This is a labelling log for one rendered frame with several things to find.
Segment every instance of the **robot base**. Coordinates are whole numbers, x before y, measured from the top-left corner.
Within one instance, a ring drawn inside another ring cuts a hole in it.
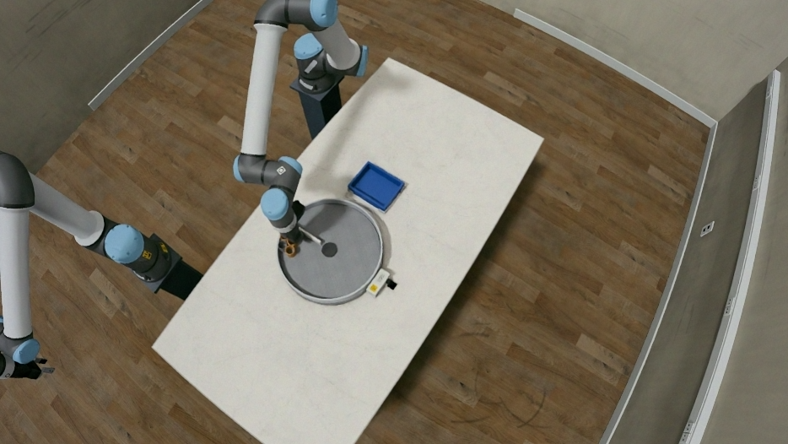
[[[307,238],[295,257],[278,251],[290,287],[324,305],[361,296],[383,262],[383,238],[375,219],[356,203],[325,199],[306,206],[300,225],[321,238],[322,245]]]

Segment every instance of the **black circle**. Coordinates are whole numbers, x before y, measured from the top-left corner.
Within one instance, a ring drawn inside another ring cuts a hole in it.
[[[337,254],[337,244],[331,242],[323,244],[323,248],[320,251],[325,257],[334,257]]]

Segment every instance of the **wooden floor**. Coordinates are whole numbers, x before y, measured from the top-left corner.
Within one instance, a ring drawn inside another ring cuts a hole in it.
[[[259,3],[215,0],[39,177],[207,270],[263,191],[236,182],[230,167]],[[394,58],[545,137],[359,443],[597,442],[666,284],[708,128],[473,0],[342,0],[340,19],[370,47],[369,74]],[[298,156],[310,142],[288,89],[303,32],[284,37],[273,156]],[[363,82],[346,79],[343,98]],[[480,159],[487,149],[478,147]],[[0,384],[0,442],[256,442],[151,350],[179,300],[149,294],[125,268],[31,221],[35,334],[57,370]],[[242,360],[222,365],[227,377],[254,371]]]

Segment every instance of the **blue joint cap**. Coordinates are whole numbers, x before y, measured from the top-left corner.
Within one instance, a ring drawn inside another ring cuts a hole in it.
[[[28,339],[13,351],[13,360],[20,364],[27,364],[38,356],[40,350],[41,344],[37,340]]]
[[[361,46],[361,63],[359,63],[359,71],[356,72],[356,77],[364,77],[367,72],[367,62],[370,60],[370,49],[367,45]]]
[[[280,220],[288,213],[288,195],[278,188],[270,188],[260,199],[260,208],[268,220]]]
[[[143,254],[145,240],[136,228],[118,225],[107,233],[104,239],[106,255],[117,263],[132,263]]]
[[[292,166],[294,170],[298,171],[299,175],[303,176],[303,174],[304,174],[304,167],[301,166],[301,164],[299,163],[298,160],[293,159],[292,157],[288,157],[288,156],[284,155],[284,156],[279,158],[279,161],[280,162],[284,162],[284,163]]]
[[[240,171],[238,171],[238,159],[240,159],[239,155],[235,156],[235,160],[233,160],[233,176],[239,182],[243,182],[243,178],[240,176]]]
[[[309,3],[309,12],[315,24],[327,28],[337,21],[339,5],[337,0],[312,0]]]
[[[323,45],[315,38],[314,35],[307,33],[299,37],[293,46],[295,58],[299,60],[306,60],[312,58],[323,51]]]

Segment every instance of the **robotic arm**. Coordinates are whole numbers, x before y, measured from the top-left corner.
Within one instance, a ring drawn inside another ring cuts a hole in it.
[[[41,374],[30,310],[30,212],[79,245],[130,268],[154,293],[162,288],[185,299],[202,277],[156,235],[144,236],[80,207],[0,151],[0,379]]]
[[[337,0],[267,0],[255,17],[257,37],[244,134],[233,171],[238,181],[269,186],[260,202],[262,212],[282,237],[295,244],[303,239],[298,221],[304,207],[294,201],[303,169],[290,157],[266,159],[279,46],[290,24],[302,24],[311,31],[295,43],[299,82],[311,94],[326,91],[342,76],[363,76],[367,47],[348,37],[337,15]]]

